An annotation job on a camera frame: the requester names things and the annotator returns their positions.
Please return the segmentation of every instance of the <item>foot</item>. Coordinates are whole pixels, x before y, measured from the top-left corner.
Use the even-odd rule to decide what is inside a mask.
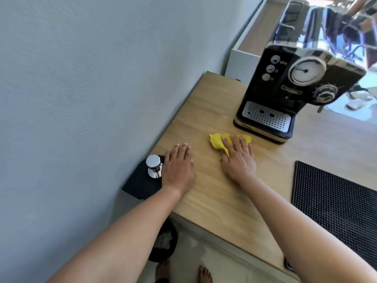
[[[170,260],[165,260],[160,262],[156,266],[156,281],[159,279],[168,279],[170,280]]]
[[[198,283],[213,283],[211,272],[203,266],[199,266]]]

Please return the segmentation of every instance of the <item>pressure gauge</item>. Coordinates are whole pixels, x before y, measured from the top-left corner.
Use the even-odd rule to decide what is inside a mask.
[[[322,79],[326,63],[315,56],[306,56],[296,61],[288,71],[289,80],[298,86],[308,86]]]

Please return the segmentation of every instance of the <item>black rubber bar mat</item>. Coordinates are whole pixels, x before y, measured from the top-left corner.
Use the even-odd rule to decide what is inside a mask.
[[[296,161],[292,204],[377,270],[377,191]]]

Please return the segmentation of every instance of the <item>tiled floor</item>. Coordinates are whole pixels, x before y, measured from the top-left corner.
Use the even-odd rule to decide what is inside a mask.
[[[249,270],[246,266],[226,255],[185,229],[178,230],[176,250],[171,257],[172,283],[196,283],[199,265],[212,273],[214,283],[270,283],[275,282],[261,271]],[[148,262],[138,283],[154,283],[157,263]]]

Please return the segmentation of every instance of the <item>hand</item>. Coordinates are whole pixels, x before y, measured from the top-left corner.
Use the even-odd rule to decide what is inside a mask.
[[[254,161],[254,151],[252,144],[246,144],[242,136],[238,139],[232,134],[232,145],[224,137],[221,138],[224,146],[229,150],[228,157],[224,151],[221,151],[222,166],[228,176],[242,186],[257,178],[257,165]]]
[[[173,187],[185,195],[195,182],[194,165],[192,164],[191,146],[184,143],[175,145],[172,151],[166,151],[163,167],[163,187]]]

